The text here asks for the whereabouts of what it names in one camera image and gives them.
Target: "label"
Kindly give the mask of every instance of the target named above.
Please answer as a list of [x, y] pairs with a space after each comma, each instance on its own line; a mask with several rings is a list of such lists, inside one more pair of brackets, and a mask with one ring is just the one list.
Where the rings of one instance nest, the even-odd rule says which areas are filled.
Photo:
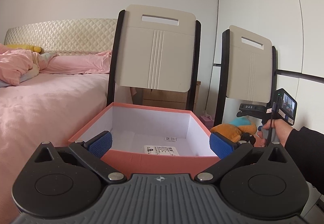
[[281, 109], [279, 109], [278, 113], [279, 113], [283, 118], [286, 117], [286, 115], [284, 114], [284, 112], [283, 112]]
[[165, 137], [166, 141], [177, 141], [176, 137]]
[[179, 153], [173, 146], [144, 146], [144, 152], [146, 154], [179, 156]]
[[294, 124], [294, 120], [288, 117], [288, 122]]

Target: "plush toy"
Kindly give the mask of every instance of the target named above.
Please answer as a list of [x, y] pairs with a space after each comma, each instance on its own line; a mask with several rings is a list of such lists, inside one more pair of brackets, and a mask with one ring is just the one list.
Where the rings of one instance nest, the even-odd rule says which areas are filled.
[[239, 117], [230, 123], [219, 124], [210, 129], [211, 133], [220, 133], [227, 139], [236, 143], [240, 140], [250, 141], [252, 145], [255, 143], [254, 135], [257, 132], [257, 126], [250, 122], [246, 117]]

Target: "wooden drawer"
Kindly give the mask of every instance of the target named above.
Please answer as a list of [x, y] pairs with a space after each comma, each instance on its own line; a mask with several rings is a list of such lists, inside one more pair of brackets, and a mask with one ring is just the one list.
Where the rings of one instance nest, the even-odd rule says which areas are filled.
[[[197, 81], [194, 110], [198, 99], [200, 81]], [[186, 108], [187, 92], [143, 89], [143, 105], [181, 109]]]

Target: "quilted headboard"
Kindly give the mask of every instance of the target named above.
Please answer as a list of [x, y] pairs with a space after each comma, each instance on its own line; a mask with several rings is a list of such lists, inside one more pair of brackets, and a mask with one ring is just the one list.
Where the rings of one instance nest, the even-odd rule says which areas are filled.
[[27, 24], [10, 28], [7, 44], [40, 46], [44, 52], [86, 55], [111, 50], [117, 19], [73, 19]]

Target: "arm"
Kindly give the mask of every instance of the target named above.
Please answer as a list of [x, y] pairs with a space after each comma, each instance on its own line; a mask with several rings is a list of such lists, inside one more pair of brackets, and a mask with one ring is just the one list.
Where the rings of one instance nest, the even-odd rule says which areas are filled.
[[306, 181], [324, 194], [324, 135], [306, 127], [293, 129], [285, 148]]

